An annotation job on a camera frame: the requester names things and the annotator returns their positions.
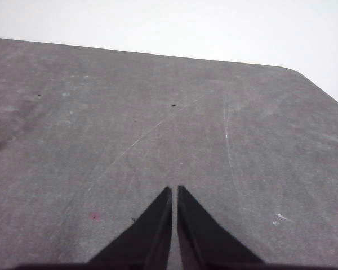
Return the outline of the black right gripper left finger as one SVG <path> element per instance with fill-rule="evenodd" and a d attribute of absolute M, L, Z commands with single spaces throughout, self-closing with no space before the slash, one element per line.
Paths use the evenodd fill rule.
<path fill-rule="evenodd" d="M 172 236 L 172 191 L 164 188 L 133 224 L 88 264 L 97 269 L 166 269 Z"/>

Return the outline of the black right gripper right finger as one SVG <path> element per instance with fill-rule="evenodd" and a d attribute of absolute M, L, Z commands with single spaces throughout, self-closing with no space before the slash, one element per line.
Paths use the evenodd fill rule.
<path fill-rule="evenodd" d="M 256 269 L 264 265 L 184 186 L 178 187 L 177 231 L 184 269 Z"/>

